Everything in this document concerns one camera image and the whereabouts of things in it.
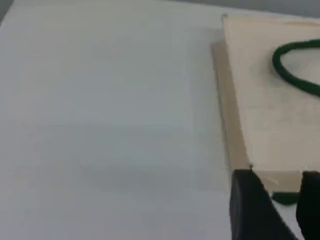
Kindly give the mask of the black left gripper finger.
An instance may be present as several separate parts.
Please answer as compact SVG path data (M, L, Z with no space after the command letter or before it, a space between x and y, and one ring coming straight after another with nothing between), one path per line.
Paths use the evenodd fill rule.
M297 238L274 207L260 178L250 169L232 173L229 217L233 240Z
M304 171L296 206L296 220L305 240L320 239L320 173Z

